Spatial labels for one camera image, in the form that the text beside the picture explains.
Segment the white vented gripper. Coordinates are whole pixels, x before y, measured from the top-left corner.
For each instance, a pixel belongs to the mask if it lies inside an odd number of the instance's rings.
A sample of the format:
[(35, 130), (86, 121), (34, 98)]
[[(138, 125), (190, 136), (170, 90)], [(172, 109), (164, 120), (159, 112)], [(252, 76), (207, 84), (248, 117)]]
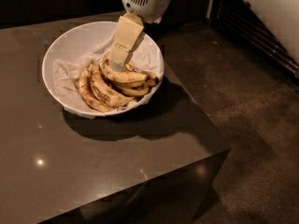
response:
[(127, 13), (120, 16), (114, 34), (109, 64), (114, 71), (124, 69), (129, 55), (143, 32), (145, 23), (160, 23), (171, 0), (121, 0)]

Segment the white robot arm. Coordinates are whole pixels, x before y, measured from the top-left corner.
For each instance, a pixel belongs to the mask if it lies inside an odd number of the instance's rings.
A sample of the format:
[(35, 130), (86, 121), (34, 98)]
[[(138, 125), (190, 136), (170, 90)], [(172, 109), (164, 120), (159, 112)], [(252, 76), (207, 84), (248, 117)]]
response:
[(171, 0), (121, 0), (126, 13), (118, 20), (109, 64), (117, 72), (124, 70), (144, 24), (160, 23)]

